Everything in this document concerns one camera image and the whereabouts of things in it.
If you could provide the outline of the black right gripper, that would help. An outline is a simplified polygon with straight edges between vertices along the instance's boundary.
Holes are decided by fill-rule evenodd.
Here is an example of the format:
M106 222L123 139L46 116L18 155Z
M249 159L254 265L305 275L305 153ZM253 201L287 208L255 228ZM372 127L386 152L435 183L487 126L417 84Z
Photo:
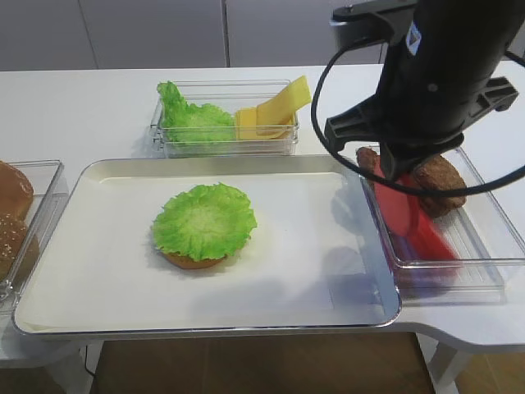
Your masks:
M384 177L416 190L413 170L459 147L464 131L504 111L516 90L494 71L524 22L521 1L371 1L340 7L340 53L387 44L375 93L326 120L333 158L354 141L380 145Z

